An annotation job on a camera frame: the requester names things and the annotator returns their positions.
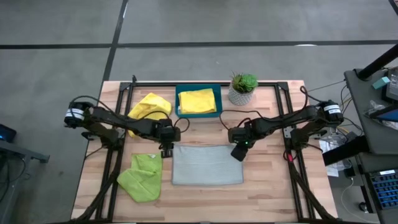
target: wire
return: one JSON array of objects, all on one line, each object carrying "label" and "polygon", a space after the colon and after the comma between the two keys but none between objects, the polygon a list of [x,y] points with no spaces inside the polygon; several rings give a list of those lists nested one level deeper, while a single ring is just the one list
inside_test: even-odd
[{"label": "wire", "polygon": [[189,125],[191,124],[191,122],[189,122],[189,119],[188,119],[188,118],[179,118],[178,120],[176,120],[176,121],[174,122],[174,127],[173,127],[173,128],[175,128],[175,125],[176,125],[176,124],[177,124],[177,122],[179,122],[181,119],[186,119],[186,120],[188,121],[187,128],[185,128],[185,130],[183,130],[183,131],[180,131],[180,133],[184,133],[185,131],[187,131],[187,130],[188,130],[188,128],[189,128]]},{"label": "wire", "polygon": [[244,118],[239,124],[237,125],[237,128],[240,127],[245,121],[251,121],[250,118]]},{"label": "wire", "polygon": [[307,96],[307,97],[309,97],[309,98],[311,98],[311,99],[313,99],[313,100],[315,100],[315,101],[317,101],[317,102],[319,102],[319,103],[325,102],[325,101],[323,101],[323,100],[318,100],[318,99],[316,99],[315,97],[310,96],[310,95],[308,94],[307,89],[306,89],[304,86],[301,86],[301,87],[300,87],[300,91],[301,91],[302,93],[304,93],[305,96]]},{"label": "wire", "polygon": [[326,88],[326,87],[329,87],[329,86],[332,86],[332,85],[336,85],[336,84],[342,83],[342,82],[344,82],[344,81],[345,81],[345,79],[342,80],[342,81],[340,81],[340,82],[335,82],[335,83],[332,83],[332,84],[329,84],[329,85],[325,85],[325,86],[321,86],[321,87],[318,87],[318,88],[309,90],[308,92],[315,91],[315,90],[320,90],[320,89],[322,89],[322,88]]},{"label": "wire", "polygon": [[6,189],[4,190],[4,193],[2,194],[1,198],[0,198],[0,203],[2,202],[2,200],[5,198],[8,188],[10,187],[10,167],[9,167],[9,162],[7,160],[7,177],[6,177],[7,181],[6,183]]},{"label": "wire", "polygon": [[348,106],[349,106],[349,104],[352,102],[352,98],[349,100],[349,102],[347,103],[347,106],[346,106],[346,108],[343,110],[343,115],[344,115],[344,113],[346,112],[346,110],[347,110],[347,108],[348,108]]},{"label": "wire", "polygon": [[360,136],[363,134],[363,130],[362,130],[362,128],[361,128],[359,125],[355,124],[352,120],[350,120],[350,119],[348,119],[348,118],[346,118],[346,117],[344,117],[344,119],[346,119],[346,120],[348,120],[349,122],[351,122],[351,124],[352,124],[353,126],[355,126],[355,128],[357,128],[358,130],[361,131]]},{"label": "wire", "polygon": [[221,121],[221,124],[222,124],[227,130],[229,130],[229,128],[224,124],[223,119],[221,118],[221,115],[222,115],[224,112],[257,113],[257,114],[259,115],[260,118],[262,118],[262,119],[264,119],[264,120],[266,120],[266,121],[275,121],[275,120],[272,120],[272,119],[265,118],[265,117],[261,116],[260,112],[258,112],[258,111],[223,110],[223,111],[220,113],[220,115],[219,115],[218,117],[219,117],[219,119],[220,119],[220,121]]},{"label": "wire", "polygon": [[15,156],[15,158],[20,159],[20,160],[22,161],[24,167],[22,168],[21,173],[20,173],[15,179],[10,180],[10,181],[6,181],[6,182],[0,182],[0,184],[5,184],[5,183],[8,183],[8,182],[11,183],[11,182],[16,181],[17,179],[19,179],[19,178],[24,174],[24,172],[25,172],[25,170],[26,170],[26,162],[25,162],[25,160],[23,160],[23,158],[21,158],[21,157],[19,157],[19,156],[16,156],[16,155],[13,155],[13,156]]},{"label": "wire", "polygon": [[77,96],[74,99],[72,99],[71,102],[69,103],[70,114],[72,115],[73,118],[75,118],[75,113],[73,112],[73,110],[71,110],[72,103],[74,103],[77,99],[80,99],[80,98],[89,98],[89,99],[97,101],[98,103],[103,105],[114,117],[116,117],[117,119],[125,122],[124,119],[120,118],[119,115],[117,115],[115,112],[113,112],[112,109],[109,108],[108,106],[106,106],[101,100],[99,100],[99,99],[97,99],[95,97],[92,97],[92,96],[88,96],[88,95]]},{"label": "wire", "polygon": [[347,85],[343,86],[343,88],[340,91],[340,99],[341,99],[341,106],[342,106],[342,110],[344,109],[344,102],[343,102],[343,91],[344,89],[347,87]]},{"label": "wire", "polygon": [[347,129],[345,129],[345,128],[337,127],[337,129],[340,130],[340,131],[344,131],[345,134],[348,134],[348,133],[349,133],[349,131],[348,131]]},{"label": "wire", "polygon": [[345,205],[344,202],[343,202],[343,196],[344,196],[344,193],[345,193],[349,188],[351,188],[353,185],[354,185],[354,179],[351,178],[351,184],[350,184],[348,187],[346,187],[346,188],[343,190],[343,192],[341,193],[340,200],[341,200],[341,204],[343,205],[344,209],[345,209],[348,213],[350,213],[351,215],[355,216],[356,218],[358,218],[358,219],[360,219],[360,220],[362,220],[362,221],[365,221],[365,222],[367,222],[367,223],[379,223],[379,222],[373,222],[373,221],[369,221],[369,220],[363,219],[363,218],[361,218],[360,216],[355,215],[354,213],[350,212],[350,211],[347,209],[346,205]]},{"label": "wire", "polygon": [[266,120],[266,121],[270,121],[270,122],[281,122],[281,121],[285,121],[285,120],[287,120],[287,119],[290,119],[290,118],[294,117],[294,116],[297,115],[299,112],[301,112],[302,110],[305,109],[305,107],[307,106],[307,103],[308,103],[308,97],[314,99],[314,97],[308,95],[308,91],[307,91],[307,89],[306,89],[304,86],[301,86],[301,87],[300,87],[300,91],[301,91],[302,93],[304,93],[304,95],[305,95],[305,102],[304,102],[304,105],[303,105],[303,107],[302,107],[300,110],[294,111],[294,112],[291,113],[289,116],[283,116],[283,115],[281,115],[282,117],[281,117],[280,119],[269,119],[269,118],[263,117],[263,116],[260,114],[260,112],[258,112],[258,111],[256,111],[256,110],[254,110],[254,111],[223,110],[223,111],[220,113],[220,115],[219,115],[220,122],[221,122],[221,124],[225,127],[225,129],[229,130],[229,128],[227,127],[227,125],[224,124],[223,119],[221,118],[221,115],[222,115],[224,112],[257,113],[257,114],[259,115],[260,118],[262,118],[262,119],[264,119],[264,120]]},{"label": "wire", "polygon": [[348,92],[348,93],[344,96],[343,100],[345,100],[345,99],[347,98],[347,96],[350,96],[350,95],[351,95],[351,93]]},{"label": "wire", "polygon": [[[141,117],[141,118],[139,118],[139,119],[136,119],[136,120],[134,120],[134,121],[127,121],[127,120],[125,120],[125,119],[123,119],[123,118],[120,118],[119,115],[117,115],[111,108],[109,108],[108,106],[106,106],[106,104],[104,104],[101,100],[99,100],[99,99],[97,99],[97,98],[95,98],[95,97],[92,97],[92,96],[88,96],[88,95],[83,95],[83,96],[75,97],[75,98],[72,99],[71,102],[69,103],[70,113],[71,113],[71,115],[72,115],[73,118],[75,118],[75,113],[73,112],[73,110],[71,110],[72,103],[74,103],[77,99],[80,99],[80,98],[89,98],[89,99],[92,99],[92,100],[97,101],[99,104],[103,105],[115,118],[117,118],[117,119],[119,119],[119,120],[121,120],[121,121],[123,121],[123,122],[127,122],[127,123],[135,123],[135,122],[141,121],[141,120],[145,119],[146,117],[148,117],[149,115],[154,114],[154,113],[162,113],[162,114],[166,115],[167,119],[170,119],[169,115],[168,115],[166,112],[164,112],[164,111],[152,111],[152,112],[150,112],[150,113],[147,113],[145,116],[143,116],[143,117]],[[177,121],[179,121],[180,119],[176,120],[176,122],[174,123],[173,128],[174,128],[175,125],[177,124]],[[189,125],[190,125],[190,122],[189,122],[189,120],[188,120],[187,118],[183,118],[183,119],[186,119],[186,120],[188,121],[188,126],[187,126],[187,128],[186,128],[184,131],[182,131],[181,133],[184,133],[185,131],[187,131],[188,128],[189,128]]]},{"label": "wire", "polygon": [[349,102],[349,100],[351,100],[351,99],[352,99],[352,97],[348,98],[347,100],[346,100],[345,98],[343,98],[344,102],[343,102],[343,103],[340,103],[340,107],[343,106],[343,104]]},{"label": "wire", "polygon": [[92,154],[98,152],[99,150],[101,150],[101,149],[103,149],[103,148],[104,148],[104,146],[101,146],[99,149],[96,149],[96,150],[94,150],[93,152],[89,153],[89,154],[85,157],[85,160],[87,159],[87,157],[91,156]]},{"label": "wire", "polygon": [[[286,161],[289,161],[289,158],[287,157],[287,149],[285,149],[285,151],[284,151],[282,157],[283,157]],[[295,160],[296,158],[297,158],[297,152],[296,152],[296,154],[294,155],[293,160]]]}]

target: lime green towel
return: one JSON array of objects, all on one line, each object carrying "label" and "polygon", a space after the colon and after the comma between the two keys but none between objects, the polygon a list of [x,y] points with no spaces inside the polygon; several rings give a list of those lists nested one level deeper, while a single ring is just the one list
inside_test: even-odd
[{"label": "lime green towel", "polygon": [[136,202],[159,198],[162,186],[162,158],[158,154],[136,154],[131,168],[122,172],[118,183]]}]

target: wooden tabletop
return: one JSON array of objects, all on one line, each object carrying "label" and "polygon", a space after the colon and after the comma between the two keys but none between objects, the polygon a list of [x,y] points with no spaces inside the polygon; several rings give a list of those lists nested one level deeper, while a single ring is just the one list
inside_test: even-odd
[{"label": "wooden tabletop", "polygon": [[[294,110],[299,110],[305,101],[299,88],[303,81],[287,81]],[[104,82],[100,100],[115,109],[120,82]],[[228,100],[228,88],[222,89],[223,108],[236,110],[258,110],[265,117],[278,116],[275,90],[270,87],[257,87],[251,102],[245,106],[235,106]],[[155,93],[175,103],[174,87],[135,87],[132,107],[148,93]],[[284,111],[287,111],[285,96],[282,93]],[[176,120],[174,108],[171,119]],[[255,114],[223,113],[223,120],[229,127],[237,125],[243,118],[255,118]],[[190,129],[181,135],[181,144],[210,146],[228,144],[227,130],[218,118],[190,119]],[[186,121],[177,126],[185,129]],[[87,153],[99,148],[99,141],[92,141]],[[159,152],[159,144],[152,141],[126,138],[121,171],[130,167],[131,155]],[[282,158],[285,149],[280,130],[257,141],[249,150],[244,164],[244,183],[216,187],[172,185],[172,158],[164,159],[162,192],[158,200],[136,203],[120,186],[116,198],[114,222],[288,222],[296,221],[289,170]],[[310,188],[320,203],[337,217],[331,194],[326,168],[320,151],[313,148],[303,150]],[[81,215],[100,189],[106,149],[93,154],[85,161],[80,184],[73,207],[72,218]],[[304,196],[300,198],[307,217]],[[109,194],[105,199],[104,217],[108,211]]]}]

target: black cable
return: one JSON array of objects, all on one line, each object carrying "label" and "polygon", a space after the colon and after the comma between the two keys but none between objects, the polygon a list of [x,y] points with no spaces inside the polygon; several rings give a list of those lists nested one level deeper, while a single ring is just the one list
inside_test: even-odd
[{"label": "black cable", "polygon": [[314,146],[314,145],[308,144],[308,143],[306,143],[306,145],[307,145],[307,146],[311,146],[311,147],[313,147],[314,149],[318,149],[319,151],[323,152],[323,150],[322,150],[320,147],[318,147],[318,146]]},{"label": "black cable", "polygon": [[326,87],[329,87],[329,86],[332,86],[332,85],[336,85],[336,84],[342,83],[342,82],[344,82],[344,81],[345,81],[345,79],[342,80],[342,81],[340,81],[340,82],[335,82],[335,83],[332,83],[332,84],[329,84],[329,85],[325,85],[325,86],[321,86],[321,87],[318,87],[318,88],[309,90],[308,92],[315,91],[315,90],[320,90],[320,89],[322,89],[322,88],[326,88]]},{"label": "black cable", "polygon": [[22,161],[22,163],[23,163],[23,165],[24,165],[24,168],[22,169],[21,173],[20,173],[15,179],[10,180],[10,181],[7,181],[7,182],[13,182],[13,181],[16,181],[17,179],[19,179],[19,178],[24,174],[25,169],[26,169],[26,162],[25,162],[25,160],[23,160],[23,159],[22,159],[21,157],[19,157],[19,156],[16,156],[16,155],[13,155],[13,156],[15,156],[16,158],[18,158],[18,159],[20,159],[20,160]]},{"label": "black cable", "polygon": [[266,120],[266,121],[275,121],[275,120],[272,120],[272,119],[265,118],[265,117],[261,116],[260,112],[258,112],[258,111],[223,110],[223,111],[220,113],[220,115],[219,115],[218,117],[219,117],[219,119],[220,119],[220,121],[221,121],[221,124],[222,124],[227,130],[229,130],[229,128],[224,124],[223,119],[221,118],[221,115],[222,115],[224,112],[257,113],[257,114],[259,115],[260,118],[262,118],[262,119],[264,119],[264,120]]},{"label": "black cable", "polygon": [[347,87],[347,85],[343,86],[343,88],[340,91],[340,99],[341,99],[341,106],[342,106],[342,110],[344,109],[344,101],[343,101],[343,91],[344,89]]},{"label": "black cable", "polygon": [[307,103],[308,103],[308,97],[312,97],[312,96],[309,96],[309,95],[308,95],[307,89],[306,89],[304,86],[301,86],[301,87],[300,87],[300,91],[301,91],[302,93],[304,93],[304,95],[305,95],[305,102],[304,102],[304,105],[303,105],[303,107],[302,107],[300,110],[294,111],[294,112],[293,112],[291,115],[289,115],[289,116],[283,116],[283,115],[281,115],[282,117],[281,117],[280,119],[269,119],[269,118],[263,117],[263,116],[260,114],[260,112],[258,112],[258,111],[223,110],[223,111],[220,113],[220,115],[219,115],[220,122],[221,122],[221,124],[225,127],[225,129],[229,130],[229,128],[224,124],[223,119],[221,118],[221,115],[222,115],[224,112],[226,112],[226,111],[227,111],[227,112],[239,112],[239,113],[257,113],[257,114],[259,115],[260,118],[262,118],[262,119],[264,119],[264,120],[266,120],[266,121],[270,121],[270,122],[281,122],[281,121],[285,121],[285,120],[287,120],[287,119],[289,119],[289,118],[294,117],[294,116],[297,115],[299,112],[301,112],[302,110],[304,110],[305,107],[307,106]]},{"label": "black cable", "polygon": [[179,119],[177,119],[177,120],[174,122],[174,127],[173,127],[173,128],[175,128],[175,125],[176,125],[176,124],[177,124],[177,122],[179,122],[181,119],[186,119],[186,120],[188,121],[187,128],[185,128],[185,130],[183,130],[183,131],[180,131],[180,133],[184,133],[185,131],[187,131],[187,130],[188,130],[188,128],[189,128],[189,125],[191,124],[191,122],[189,122],[189,119],[188,119],[188,118],[179,118]]},{"label": "black cable", "polygon": [[360,134],[359,136],[361,136],[361,135],[363,134],[363,130],[362,130],[362,128],[361,128],[359,125],[355,124],[352,120],[350,120],[350,119],[348,119],[348,118],[346,118],[346,117],[344,117],[344,119],[346,119],[346,120],[348,120],[349,122],[351,122],[351,124],[352,124],[353,126],[355,126],[355,128],[357,128],[358,130],[361,131],[361,134]]},{"label": "black cable", "polygon": [[237,128],[240,127],[245,121],[251,121],[250,118],[244,118],[239,124],[237,125]]},{"label": "black cable", "polygon": [[135,121],[126,121],[126,122],[128,122],[128,123],[135,123],[135,122],[138,122],[138,121],[140,121],[140,120],[142,120],[142,119],[145,119],[146,117],[148,117],[149,115],[154,114],[154,113],[162,113],[162,114],[166,115],[167,119],[170,119],[170,117],[168,116],[168,114],[167,114],[166,112],[164,112],[164,111],[152,111],[152,112],[150,112],[150,113],[147,113],[147,114],[146,114],[145,116],[143,116],[142,118],[136,119]]},{"label": "black cable", "polygon": [[[285,149],[285,151],[284,151],[282,157],[283,157],[286,161],[289,161],[289,158],[287,157],[287,149]],[[294,155],[293,160],[295,160],[296,158],[297,158],[297,152],[296,152],[296,154]]]},{"label": "black cable", "polygon": [[319,102],[319,103],[325,102],[325,101],[323,101],[323,100],[318,100],[318,99],[316,99],[315,97],[310,96],[310,95],[308,94],[307,89],[305,89],[304,86],[301,86],[301,87],[300,87],[300,91],[301,91],[302,93],[304,93],[305,96],[307,96],[307,97],[309,97],[309,98],[311,98],[311,99],[313,99],[313,100],[315,100],[315,101],[317,101],[317,102]]},{"label": "black cable", "polygon": [[10,187],[10,167],[9,167],[9,162],[7,160],[7,177],[6,177],[7,181],[6,183],[6,189],[4,190],[4,193],[2,194],[1,198],[0,198],[0,203],[2,202],[2,200],[5,198],[8,188]]},{"label": "black cable", "polygon": [[80,99],[80,98],[89,98],[89,99],[92,99],[92,100],[97,101],[98,103],[100,103],[101,105],[103,105],[114,117],[116,117],[117,119],[119,119],[119,120],[125,122],[124,119],[120,118],[119,115],[117,115],[115,112],[113,112],[113,110],[112,110],[111,108],[109,108],[108,106],[106,106],[101,100],[99,100],[99,99],[97,99],[97,98],[95,98],[95,97],[92,97],[92,96],[88,96],[88,95],[77,96],[77,97],[75,97],[74,99],[72,99],[71,102],[69,103],[69,111],[70,111],[70,114],[72,115],[72,117],[73,117],[74,119],[75,119],[75,113],[74,113],[73,110],[71,109],[72,103],[74,103],[77,99]]},{"label": "black cable", "polygon": [[346,108],[344,108],[344,110],[343,110],[343,115],[344,115],[344,113],[346,112],[346,110],[347,110],[347,108],[348,108],[348,106],[349,106],[349,104],[351,103],[352,100],[353,100],[353,99],[351,98],[351,99],[348,101]]},{"label": "black cable", "polygon": [[103,149],[104,146],[101,146],[99,149],[94,150],[93,152],[91,152],[90,154],[88,154],[87,156],[85,156],[85,160],[87,159],[87,157],[91,156],[92,154],[98,152],[99,150]]}]

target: gray cloth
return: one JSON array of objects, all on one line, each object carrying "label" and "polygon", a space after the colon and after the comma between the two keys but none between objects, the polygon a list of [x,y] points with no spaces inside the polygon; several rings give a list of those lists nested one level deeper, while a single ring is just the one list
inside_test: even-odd
[{"label": "gray cloth", "polygon": [[243,183],[243,164],[231,156],[234,146],[174,145],[174,185],[225,185]]}]

